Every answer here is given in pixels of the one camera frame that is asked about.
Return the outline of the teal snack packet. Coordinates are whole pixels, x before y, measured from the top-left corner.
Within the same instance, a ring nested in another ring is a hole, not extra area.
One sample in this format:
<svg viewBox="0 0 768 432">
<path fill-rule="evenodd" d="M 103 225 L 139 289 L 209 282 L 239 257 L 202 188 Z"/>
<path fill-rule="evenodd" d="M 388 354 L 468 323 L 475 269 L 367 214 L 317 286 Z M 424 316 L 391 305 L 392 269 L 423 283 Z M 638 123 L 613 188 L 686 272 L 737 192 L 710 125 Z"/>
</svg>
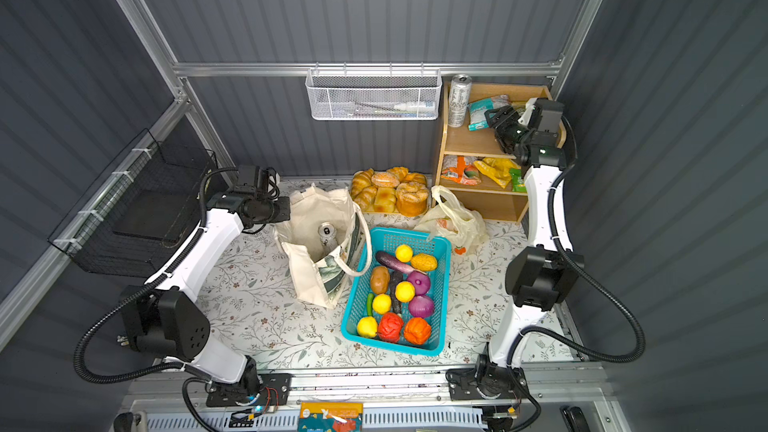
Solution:
<svg viewBox="0 0 768 432">
<path fill-rule="evenodd" d="M 469 104 L 469 131 L 478 131 L 488 128 L 486 113 L 510 104 L 509 96 L 501 94 L 490 98 L 481 99 Z"/>
</svg>

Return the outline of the beige canvas tote bag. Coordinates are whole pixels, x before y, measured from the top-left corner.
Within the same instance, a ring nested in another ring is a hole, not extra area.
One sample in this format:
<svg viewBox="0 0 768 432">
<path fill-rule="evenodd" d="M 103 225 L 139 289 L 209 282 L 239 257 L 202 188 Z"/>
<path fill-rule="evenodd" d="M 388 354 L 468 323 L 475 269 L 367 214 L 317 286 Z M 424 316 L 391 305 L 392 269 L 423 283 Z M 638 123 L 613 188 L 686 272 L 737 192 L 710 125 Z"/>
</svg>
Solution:
<svg viewBox="0 0 768 432">
<path fill-rule="evenodd" d="M 353 279 L 373 261 L 372 235 L 362 209 L 345 189 L 322 190 L 314 185 L 289 197 L 290 219 L 276 225 L 275 237 L 288 258 L 296 297 L 333 309 Z M 318 228 L 332 223 L 338 247 L 324 255 Z"/>
</svg>

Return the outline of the silver can front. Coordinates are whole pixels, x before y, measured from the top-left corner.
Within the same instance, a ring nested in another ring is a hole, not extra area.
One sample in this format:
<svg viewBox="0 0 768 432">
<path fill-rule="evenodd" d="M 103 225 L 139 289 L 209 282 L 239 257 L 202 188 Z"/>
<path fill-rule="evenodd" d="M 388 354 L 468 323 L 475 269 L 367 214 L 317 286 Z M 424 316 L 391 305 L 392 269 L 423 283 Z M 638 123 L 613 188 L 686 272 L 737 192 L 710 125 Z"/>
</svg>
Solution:
<svg viewBox="0 0 768 432">
<path fill-rule="evenodd" d="M 318 235 L 324 255 L 330 254 L 338 247 L 337 230 L 332 223 L 321 223 L 318 228 Z"/>
</svg>

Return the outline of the cream plastic grocery bag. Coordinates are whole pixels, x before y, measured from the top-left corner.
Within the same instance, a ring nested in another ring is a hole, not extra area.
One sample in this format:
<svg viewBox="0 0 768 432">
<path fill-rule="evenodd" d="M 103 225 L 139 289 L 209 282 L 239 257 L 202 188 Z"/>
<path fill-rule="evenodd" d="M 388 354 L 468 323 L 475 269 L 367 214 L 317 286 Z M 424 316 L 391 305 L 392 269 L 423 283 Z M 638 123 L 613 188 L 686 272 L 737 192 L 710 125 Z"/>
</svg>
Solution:
<svg viewBox="0 0 768 432">
<path fill-rule="evenodd" d="M 458 254 L 475 253 L 489 240 L 483 217 L 467 209 L 447 187 L 431 188 L 431 207 L 414 226 L 414 230 L 429 234 L 429 239 L 445 238 Z"/>
</svg>

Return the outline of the teal plastic basket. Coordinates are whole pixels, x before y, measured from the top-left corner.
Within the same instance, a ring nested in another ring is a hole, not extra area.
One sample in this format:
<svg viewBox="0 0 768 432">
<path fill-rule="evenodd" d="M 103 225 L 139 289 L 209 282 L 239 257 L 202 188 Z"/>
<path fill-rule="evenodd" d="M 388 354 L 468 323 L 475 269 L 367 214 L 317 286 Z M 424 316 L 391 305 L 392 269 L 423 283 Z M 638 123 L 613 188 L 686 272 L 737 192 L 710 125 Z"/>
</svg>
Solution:
<svg viewBox="0 0 768 432">
<path fill-rule="evenodd" d="M 425 232 L 374 228 L 341 325 L 343 336 L 383 350 L 439 355 L 445 344 L 451 245 Z"/>
</svg>

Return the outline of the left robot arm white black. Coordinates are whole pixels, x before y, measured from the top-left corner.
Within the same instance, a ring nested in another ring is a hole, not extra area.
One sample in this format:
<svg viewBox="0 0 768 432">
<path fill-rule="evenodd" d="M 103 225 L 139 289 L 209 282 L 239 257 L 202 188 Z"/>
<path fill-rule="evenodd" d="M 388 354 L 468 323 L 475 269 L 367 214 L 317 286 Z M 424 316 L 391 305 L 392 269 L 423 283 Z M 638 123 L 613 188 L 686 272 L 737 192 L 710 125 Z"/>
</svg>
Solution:
<svg viewBox="0 0 768 432">
<path fill-rule="evenodd" d="M 213 337 L 197 299 L 208 275 L 242 233 L 257 234 L 290 217 L 290 201 L 281 196 L 279 176 L 271 168 L 239 166 L 227 191 L 199 198 L 200 221 L 169 261 L 142 286 L 124 290 L 118 305 L 94 323 L 78 341 L 73 368 L 94 384 L 128 382 L 164 371 L 185 371 L 197 379 L 232 385 L 255 394 L 261 382 L 255 361 Z M 158 358 L 149 367 L 105 375 L 86 365 L 86 349 L 96 333 L 121 316 L 129 346 Z"/>
</svg>

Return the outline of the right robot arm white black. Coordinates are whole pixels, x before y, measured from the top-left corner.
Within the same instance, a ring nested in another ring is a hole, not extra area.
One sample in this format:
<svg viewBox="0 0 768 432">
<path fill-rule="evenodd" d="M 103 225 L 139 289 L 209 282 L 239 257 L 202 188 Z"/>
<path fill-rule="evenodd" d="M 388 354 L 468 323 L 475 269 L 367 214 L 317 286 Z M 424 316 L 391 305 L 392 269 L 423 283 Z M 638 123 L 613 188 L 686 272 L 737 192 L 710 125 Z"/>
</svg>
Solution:
<svg viewBox="0 0 768 432">
<path fill-rule="evenodd" d="M 478 358 L 474 378 L 480 386 L 519 383 L 524 347 L 534 335 L 551 338 L 590 359 L 609 363 L 636 361 L 646 350 L 639 320 L 586 272 L 583 256 L 574 251 L 570 241 L 562 185 L 578 154 L 567 153 L 558 145 L 559 133 L 572 131 L 563 113 L 560 102 L 532 98 L 522 112 L 506 106 L 485 114 L 497 141 L 521 167 L 529 202 L 529 232 L 527 246 L 506 270 L 505 291 L 511 301 L 499 330 Z M 541 326 L 542 318 L 564 301 L 578 280 L 593 287 L 627 320 L 635 340 L 630 351 L 599 352 Z"/>
</svg>

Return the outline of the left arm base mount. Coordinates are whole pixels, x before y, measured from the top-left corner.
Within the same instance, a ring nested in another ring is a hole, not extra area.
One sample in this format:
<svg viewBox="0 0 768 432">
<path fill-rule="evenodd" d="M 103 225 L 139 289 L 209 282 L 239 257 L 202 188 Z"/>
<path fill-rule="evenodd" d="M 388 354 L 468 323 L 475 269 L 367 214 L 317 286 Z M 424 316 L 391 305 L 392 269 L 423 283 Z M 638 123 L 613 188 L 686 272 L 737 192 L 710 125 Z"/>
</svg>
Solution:
<svg viewBox="0 0 768 432">
<path fill-rule="evenodd" d="M 207 407 L 283 406 L 291 391 L 288 373 L 259 373 L 236 384 L 214 382 L 206 398 Z"/>
</svg>

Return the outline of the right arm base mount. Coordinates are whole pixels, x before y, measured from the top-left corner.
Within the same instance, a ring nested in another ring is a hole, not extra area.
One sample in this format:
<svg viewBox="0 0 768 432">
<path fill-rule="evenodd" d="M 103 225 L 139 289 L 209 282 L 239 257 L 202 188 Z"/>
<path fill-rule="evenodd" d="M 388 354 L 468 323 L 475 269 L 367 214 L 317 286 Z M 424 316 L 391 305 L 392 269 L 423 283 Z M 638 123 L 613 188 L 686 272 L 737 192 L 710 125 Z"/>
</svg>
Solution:
<svg viewBox="0 0 768 432">
<path fill-rule="evenodd" d="M 492 366 L 484 373 L 474 368 L 453 368 L 445 373 L 453 401 L 502 400 L 527 397 L 527 379 L 521 370 Z"/>
</svg>

